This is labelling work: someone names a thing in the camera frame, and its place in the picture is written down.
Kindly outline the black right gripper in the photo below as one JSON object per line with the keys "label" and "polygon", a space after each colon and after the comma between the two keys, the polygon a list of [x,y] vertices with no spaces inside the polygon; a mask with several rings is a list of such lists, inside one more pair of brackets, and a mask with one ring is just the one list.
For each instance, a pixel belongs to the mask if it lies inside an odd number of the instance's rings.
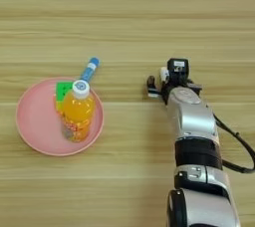
{"label": "black right gripper", "polygon": [[[147,78],[147,94],[151,98],[158,97],[158,90],[155,86],[155,78],[154,76],[149,76]],[[189,88],[193,90],[198,96],[200,95],[200,91],[202,90],[202,85],[194,83],[192,80],[187,80],[180,83],[174,83],[171,81],[163,82],[161,85],[161,97],[165,103],[168,102],[170,92],[178,87]]]}

